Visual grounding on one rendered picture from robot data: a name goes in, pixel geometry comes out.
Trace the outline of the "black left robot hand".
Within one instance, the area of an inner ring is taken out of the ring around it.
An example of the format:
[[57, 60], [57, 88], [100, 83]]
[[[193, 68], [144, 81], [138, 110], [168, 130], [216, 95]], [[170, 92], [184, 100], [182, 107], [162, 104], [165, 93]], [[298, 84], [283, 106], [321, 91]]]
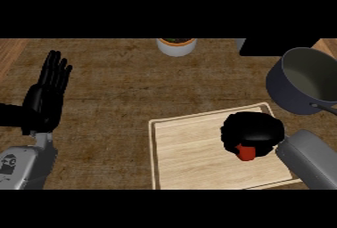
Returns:
[[48, 54], [37, 83], [21, 106], [0, 103], [0, 126], [20, 127], [23, 134], [52, 133], [63, 116], [64, 97], [73, 66], [61, 52]]

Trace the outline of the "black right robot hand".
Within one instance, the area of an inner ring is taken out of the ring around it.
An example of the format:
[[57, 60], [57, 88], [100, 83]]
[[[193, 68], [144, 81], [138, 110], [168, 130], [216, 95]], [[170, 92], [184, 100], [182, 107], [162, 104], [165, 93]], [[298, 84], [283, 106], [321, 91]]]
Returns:
[[262, 112], [243, 111], [231, 114], [221, 130], [224, 148], [238, 155], [238, 144], [255, 147], [256, 158], [270, 154], [286, 137], [283, 121]]

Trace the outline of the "pale wooden tray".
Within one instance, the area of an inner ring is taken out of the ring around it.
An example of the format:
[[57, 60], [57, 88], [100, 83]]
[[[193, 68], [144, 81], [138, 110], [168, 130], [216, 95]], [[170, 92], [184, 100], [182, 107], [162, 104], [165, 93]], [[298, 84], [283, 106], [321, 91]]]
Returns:
[[275, 153], [243, 161], [224, 149], [221, 127], [238, 111], [272, 114], [267, 102], [150, 121], [156, 190], [262, 190], [299, 183]]

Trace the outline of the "dark grey pot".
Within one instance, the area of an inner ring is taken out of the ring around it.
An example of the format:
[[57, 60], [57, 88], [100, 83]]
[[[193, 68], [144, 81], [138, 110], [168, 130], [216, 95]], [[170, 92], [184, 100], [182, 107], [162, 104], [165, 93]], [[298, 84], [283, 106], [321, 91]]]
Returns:
[[337, 60], [308, 47], [289, 50], [268, 73], [267, 90], [289, 112], [312, 115], [326, 110], [337, 116]]

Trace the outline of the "white plant pot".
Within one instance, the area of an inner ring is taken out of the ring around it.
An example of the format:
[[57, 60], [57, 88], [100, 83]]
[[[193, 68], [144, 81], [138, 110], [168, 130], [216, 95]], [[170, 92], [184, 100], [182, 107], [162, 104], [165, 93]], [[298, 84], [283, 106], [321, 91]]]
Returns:
[[193, 53], [199, 42], [196, 38], [191, 38], [184, 43], [172, 43], [163, 38], [157, 38], [156, 41], [162, 52], [173, 57], [182, 57]]

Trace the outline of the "black appliance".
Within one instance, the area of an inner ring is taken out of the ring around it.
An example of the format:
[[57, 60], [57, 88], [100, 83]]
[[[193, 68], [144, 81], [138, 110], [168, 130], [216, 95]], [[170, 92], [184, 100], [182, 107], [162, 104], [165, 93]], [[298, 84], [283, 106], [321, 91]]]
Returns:
[[241, 56], [283, 56], [296, 47], [312, 47], [317, 37], [238, 38], [237, 50]]

